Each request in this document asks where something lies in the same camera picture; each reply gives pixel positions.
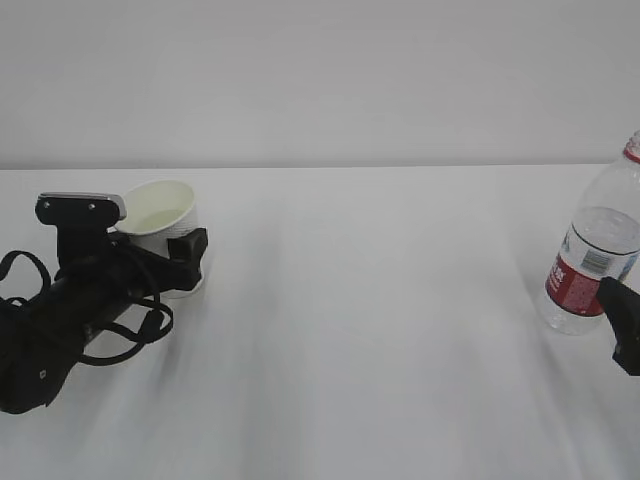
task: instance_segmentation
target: paper cup rim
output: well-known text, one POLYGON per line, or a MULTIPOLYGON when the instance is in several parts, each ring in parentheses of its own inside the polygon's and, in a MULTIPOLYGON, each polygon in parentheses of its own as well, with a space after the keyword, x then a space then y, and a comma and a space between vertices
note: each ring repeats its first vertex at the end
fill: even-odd
POLYGON ((127 195, 129 195, 130 193, 132 193, 132 192, 134 192, 136 190, 139 190, 139 189, 148 187, 149 185, 153 185, 153 184, 157 184, 157 183, 179 183, 180 185, 187 187, 189 189, 189 192, 191 193, 191 202, 189 203, 189 207, 186 208, 185 211, 178 218, 176 218, 169 225, 165 225, 164 227, 156 228, 156 229, 153 229, 153 230, 147 230, 147 231, 144 231, 144 232, 133 232, 133 231, 128 230, 126 228, 119 227, 118 224, 122 223, 122 221, 120 221, 120 222, 118 222, 118 223, 116 223, 114 225, 114 227, 115 227, 115 229, 117 231, 122 232, 122 233, 126 233, 127 235, 136 236, 136 237, 144 237, 146 235, 155 235, 156 233, 160 233, 163 230, 166 230, 167 228, 173 227, 178 222, 181 222, 182 220, 184 220, 187 217, 187 215, 189 215, 193 211, 193 209, 194 209, 194 207, 196 205, 196 192, 193 190, 193 187, 191 185, 189 185, 187 182, 183 182, 181 180, 172 180, 172 179, 149 180, 148 182, 144 182, 144 183, 141 183, 140 185, 137 185, 137 186, 133 187, 131 190, 129 190, 127 193, 125 193, 123 195, 125 209, 127 207, 127 195))

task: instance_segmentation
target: bottle cap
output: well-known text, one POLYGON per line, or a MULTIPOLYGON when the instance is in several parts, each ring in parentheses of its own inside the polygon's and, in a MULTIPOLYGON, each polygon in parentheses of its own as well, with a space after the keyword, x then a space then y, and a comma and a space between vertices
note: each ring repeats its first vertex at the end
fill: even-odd
POLYGON ((624 149, 624 155, 632 162, 640 163, 640 130, 633 134, 624 149))

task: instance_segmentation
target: white paper cup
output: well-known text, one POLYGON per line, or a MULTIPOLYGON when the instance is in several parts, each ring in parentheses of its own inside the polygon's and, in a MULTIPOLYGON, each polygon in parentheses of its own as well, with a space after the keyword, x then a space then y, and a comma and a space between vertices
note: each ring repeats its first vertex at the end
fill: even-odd
MULTIPOLYGON (((196 196, 193 189, 177 180, 142 184, 124 195, 127 217, 115 225, 131 242, 145 250, 169 258, 167 240, 179 238, 198 228, 196 196)), ((171 290, 163 294, 178 298, 193 293, 171 290)))

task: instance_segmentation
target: red bottle label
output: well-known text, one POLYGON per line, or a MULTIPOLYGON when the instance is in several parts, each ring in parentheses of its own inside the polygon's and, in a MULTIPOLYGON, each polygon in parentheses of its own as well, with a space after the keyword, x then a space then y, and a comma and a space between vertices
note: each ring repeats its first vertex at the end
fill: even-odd
POLYGON ((596 299, 599 286, 599 280, 577 272, 565 263, 560 254, 545 284, 549 297, 560 308, 583 317, 595 317, 603 313, 596 299))

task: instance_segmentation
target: gray wall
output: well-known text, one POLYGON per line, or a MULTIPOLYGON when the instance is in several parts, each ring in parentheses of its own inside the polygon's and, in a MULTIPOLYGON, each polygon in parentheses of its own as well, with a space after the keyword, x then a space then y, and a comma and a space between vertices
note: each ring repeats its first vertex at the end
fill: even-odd
POLYGON ((1 0, 0 167, 606 161, 638 0, 1 0))

